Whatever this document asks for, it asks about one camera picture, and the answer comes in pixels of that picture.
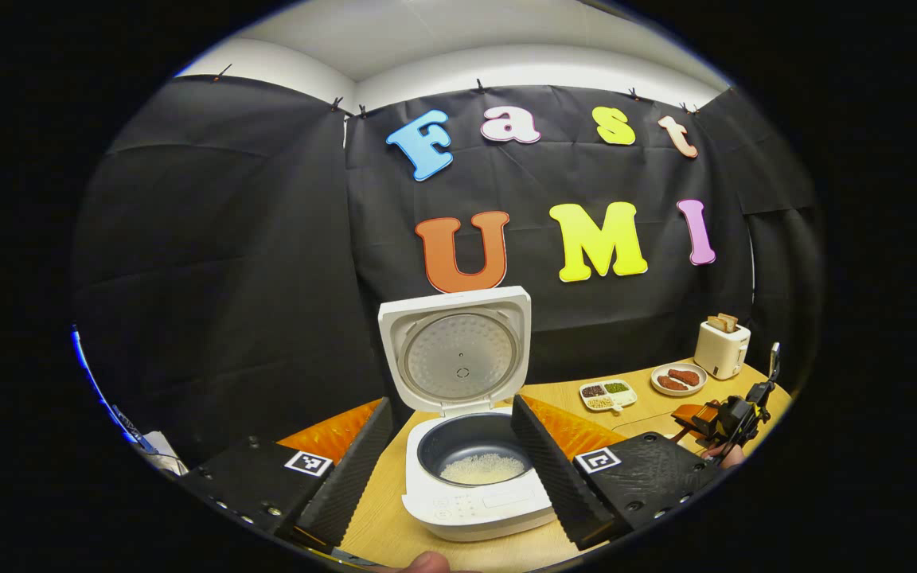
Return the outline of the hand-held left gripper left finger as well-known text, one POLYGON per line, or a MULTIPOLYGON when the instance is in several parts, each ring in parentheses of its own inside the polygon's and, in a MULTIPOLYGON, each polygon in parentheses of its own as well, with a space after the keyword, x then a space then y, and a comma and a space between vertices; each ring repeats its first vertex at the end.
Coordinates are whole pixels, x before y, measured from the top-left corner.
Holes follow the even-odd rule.
POLYGON ((328 554, 391 441, 392 403, 379 398, 277 442, 251 436, 185 473, 181 485, 266 536, 328 554))

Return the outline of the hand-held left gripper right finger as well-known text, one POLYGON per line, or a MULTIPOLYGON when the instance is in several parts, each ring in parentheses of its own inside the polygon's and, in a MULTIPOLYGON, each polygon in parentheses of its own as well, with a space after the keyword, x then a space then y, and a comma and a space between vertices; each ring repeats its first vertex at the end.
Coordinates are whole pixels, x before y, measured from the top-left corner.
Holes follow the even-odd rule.
POLYGON ((647 530, 724 478, 719 463, 654 432, 580 446, 569 454, 550 431, 558 424, 544 416, 549 407, 514 396, 512 428, 565 536, 579 550, 647 530))

